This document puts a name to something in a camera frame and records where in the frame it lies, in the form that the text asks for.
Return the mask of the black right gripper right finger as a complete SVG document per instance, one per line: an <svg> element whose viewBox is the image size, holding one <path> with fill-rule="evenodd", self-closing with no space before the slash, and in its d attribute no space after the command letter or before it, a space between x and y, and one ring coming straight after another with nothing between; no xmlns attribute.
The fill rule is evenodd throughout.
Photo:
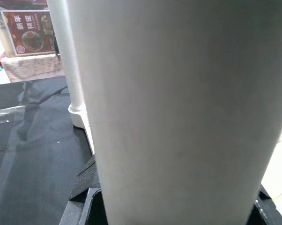
<svg viewBox="0 0 282 225"><path fill-rule="evenodd" d="M251 225L282 225L282 215L277 210L275 203L264 189L260 187L258 196L254 201L250 213Z"/></svg>

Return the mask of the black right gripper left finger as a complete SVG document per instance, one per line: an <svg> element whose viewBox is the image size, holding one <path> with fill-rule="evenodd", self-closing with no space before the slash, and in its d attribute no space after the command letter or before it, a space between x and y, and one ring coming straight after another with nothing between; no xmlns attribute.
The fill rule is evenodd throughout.
<svg viewBox="0 0 282 225"><path fill-rule="evenodd" d="M106 225L96 158L92 156L77 176L60 220L61 225Z"/></svg>

